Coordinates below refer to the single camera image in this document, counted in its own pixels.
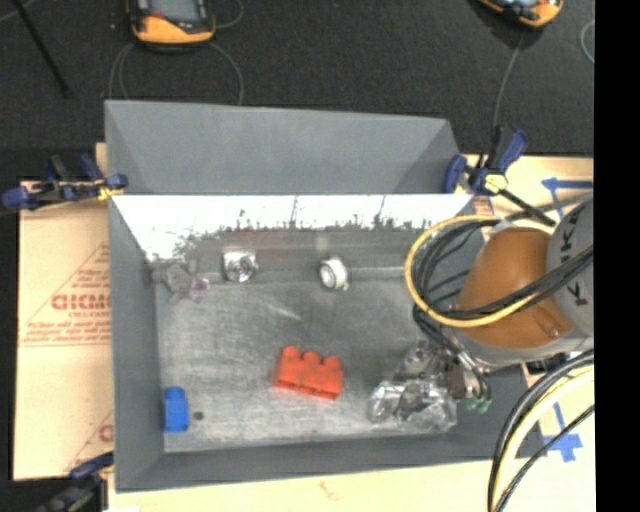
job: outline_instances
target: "transparent object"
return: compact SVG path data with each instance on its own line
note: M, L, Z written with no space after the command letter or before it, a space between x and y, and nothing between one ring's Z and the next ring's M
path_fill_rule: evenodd
M223 255L224 273L228 281L246 283L255 273L258 265L252 251L230 251Z
M155 283L165 283L167 285L172 292L169 298L171 303L185 297L194 302L200 302L210 287L208 279L193 275L178 263L174 263L169 267L157 266L153 268L151 278Z
M369 396L369 420L425 433L448 431L457 423L456 401L447 389L449 363L437 348L412 348L394 376Z

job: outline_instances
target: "blue object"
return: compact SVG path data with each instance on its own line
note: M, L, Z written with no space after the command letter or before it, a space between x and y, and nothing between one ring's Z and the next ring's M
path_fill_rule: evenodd
M113 466L114 457L113 452L103 453L93 459L83 462L79 466L76 466L69 472L69 478L71 480L82 480L88 476L100 471L101 469Z
M80 167L89 183L69 183L72 177L57 155L52 156L44 169L44 179L31 187L16 187L2 194L2 204L9 210L35 210L42 206L80 201L98 197L105 188L121 190L129 184L124 174L114 174L107 178L96 161L88 154L79 157Z
M556 413L556 417L558 418L558 424L560 425L560 430L566 427L564 424L564 418L562 417L562 411L560 410L560 404L557 402L553 404L553 409ZM548 443L555 436L546 435L544 436L544 442ZM563 462L573 462L576 460L576 455L574 450L577 448L582 448L582 441L580 440L580 436L573 432L567 432L560 439L558 439L549 450L558 450L560 455L562 455Z
M553 178L546 178L542 180L542 185L551 193L551 199L553 200L553 204L556 205L558 217L561 219L564 217L564 213L560 206L560 201L558 200L558 194L556 193L559 188L593 189L593 181L559 180L555 176Z
M458 183L464 184L462 177L467 174L467 189L472 194L496 195L493 188L487 188L489 175L506 175L507 169L526 151L529 139L526 134L517 128L506 137L502 127L496 129L493 145L489 156L482 166L471 167L467 165L467 159L462 155L455 155L445 171L442 192L450 194L454 192Z
M189 428L189 403L180 386L171 386L164 392L165 432L184 432Z
M104 179L104 184L110 190L120 190L129 184L129 178L124 174L114 174Z

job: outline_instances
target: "gray bin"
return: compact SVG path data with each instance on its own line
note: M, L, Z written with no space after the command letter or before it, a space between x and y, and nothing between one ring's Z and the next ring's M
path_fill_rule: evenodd
M457 153L446 120L411 116L109 101L106 121L109 172L129 177L126 195L134 199L439 194ZM304 265L283 265L246 287L213 280L204 303L171 306L166 290L149 280L149 254L134 231L113 201L118 491L490 458L502 423L526 389L519 369L496 372L488 413L460 407L457 425L446 434L366 422L367 394L421 336L397 271L411 230L346 237L351 263L367 272L345 293L320 289L304 272L291 277L282 271ZM295 242L296 262L319 255L308 238L313 233L300 240L300 233L285 236ZM331 247L343 247L344 230L328 239ZM468 267L479 244L458 251L445 271ZM338 400L327 405L270 393L270 371L286 344L341 357L345 388ZM163 431L169 385L185 387L191 412L203 413L186 433ZM539 445L538 437L534 441Z

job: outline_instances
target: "white cable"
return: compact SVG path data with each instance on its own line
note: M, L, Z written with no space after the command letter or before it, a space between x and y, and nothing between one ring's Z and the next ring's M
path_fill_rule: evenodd
M492 133L495 132L496 127L498 126L498 117L500 114L500 104L502 103L502 97L504 96L504 90L507 86L507 82L509 81L509 76L511 75L511 71L513 70L513 66L516 62L516 58L520 54L520 47L522 46L522 41L524 40L524 35L526 30L523 30L520 33L520 37L518 38L518 42L513 49L511 54L511 59L509 59L509 64L502 74L502 81L500 83L500 89L498 90L498 95L496 96L496 102L493 107L493 119L491 121Z
M111 72L109 73L109 84L107 89L107 97L109 99L113 97L113 85L114 85L116 74L118 76L118 86L120 87L120 92L122 93L125 99L127 100L130 99L129 93L127 92L124 86L123 69L124 69L124 62L126 60L126 57L131 51L131 49L133 48L133 45L134 45L133 42L127 43L118 52L118 54L116 55L116 58L113 61L113 64L111 66ZM229 55L225 50L220 48L217 44L215 44L212 41L209 41L209 46L216 52L220 53L229 62L229 64L231 64L231 67L233 67L233 70L236 72L236 76L238 77L238 88L240 89L238 93L238 105L242 105L244 101L244 78L242 76L242 71L240 70L240 67L238 66L238 64L236 64L236 62L233 60L231 55Z

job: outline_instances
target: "black floor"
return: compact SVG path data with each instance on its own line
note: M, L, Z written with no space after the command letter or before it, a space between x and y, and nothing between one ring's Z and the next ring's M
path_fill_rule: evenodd
M1 190L40 176L54 152L92 150L108 97L444 117L465 153L486 151L498 122L522 128L531 154L594 154L590 0L566 1L536 32L478 0L242 0L242 19L215 47L184 55L132 44L124 0L24 1L71 96L13 1L0 0ZM237 0L213 6L220 24L240 12ZM15 221L0 217L0 510L19 512L62 483L10 482Z

